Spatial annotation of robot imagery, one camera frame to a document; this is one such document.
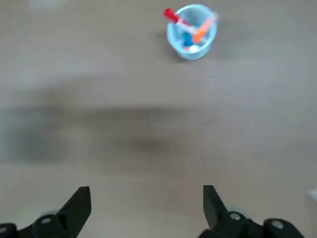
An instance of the marker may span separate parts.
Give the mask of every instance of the marker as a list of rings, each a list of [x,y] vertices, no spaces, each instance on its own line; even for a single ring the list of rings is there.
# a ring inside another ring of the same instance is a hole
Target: marker
[[[196,27],[192,26],[189,22],[176,15],[171,8],[165,9],[164,16],[175,24],[181,26],[185,31],[189,32],[192,35],[194,35],[197,31]]]
[[[184,47],[186,50],[188,50],[190,53],[196,53],[197,51],[199,51],[200,47],[196,46],[193,43],[193,37],[190,33],[184,32],[182,36],[184,39]]]
[[[213,25],[217,20],[218,13],[214,12],[213,16],[208,18],[193,35],[193,40],[195,44],[199,44],[204,39],[204,36],[209,31],[211,25]]]

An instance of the clear plastic cup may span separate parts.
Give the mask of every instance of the clear plastic cup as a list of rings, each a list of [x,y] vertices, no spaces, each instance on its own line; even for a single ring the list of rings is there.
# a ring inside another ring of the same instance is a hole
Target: clear plastic cup
[[[182,7],[176,12],[177,15],[188,21],[193,26],[199,28],[209,17],[213,17],[214,13],[206,6],[201,4],[192,4]],[[208,33],[205,35],[205,40],[199,45],[200,49],[191,53],[184,47],[182,33],[184,30],[170,22],[167,25],[167,40],[170,45],[177,51],[178,55],[185,60],[196,60],[205,56],[211,48],[212,41],[217,32],[217,22],[214,22]]]

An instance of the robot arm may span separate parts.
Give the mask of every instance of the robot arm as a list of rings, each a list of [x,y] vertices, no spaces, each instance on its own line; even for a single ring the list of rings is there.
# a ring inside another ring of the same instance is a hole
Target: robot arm
[[[0,224],[0,238],[76,238],[91,213],[89,187],[80,187],[55,215],[45,215],[17,230]],[[228,212],[212,185],[204,186],[204,213],[209,228],[199,238],[304,238],[288,221],[267,219],[261,226],[238,212]]]

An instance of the screw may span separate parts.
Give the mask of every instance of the screw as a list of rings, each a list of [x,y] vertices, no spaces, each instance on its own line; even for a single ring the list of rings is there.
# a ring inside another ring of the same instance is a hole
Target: screw
[[[41,223],[46,224],[46,223],[49,223],[50,221],[51,221],[50,218],[44,218],[43,220],[41,220]]]
[[[6,232],[6,230],[7,230],[7,228],[6,228],[6,227],[1,227],[1,228],[0,228],[0,234],[5,233],[5,232]]]
[[[283,224],[277,220],[272,221],[272,225],[276,228],[283,229]]]
[[[239,221],[241,219],[239,214],[237,214],[237,213],[231,213],[230,217],[231,217],[231,219],[236,220],[236,221]]]

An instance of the blue marker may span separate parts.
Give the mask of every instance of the blue marker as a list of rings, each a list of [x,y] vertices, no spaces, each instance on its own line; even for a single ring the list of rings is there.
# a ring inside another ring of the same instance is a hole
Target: blue marker
[[[185,49],[187,49],[190,53],[195,53],[199,50],[199,47],[194,44],[193,36],[190,33],[185,31],[182,36]]]

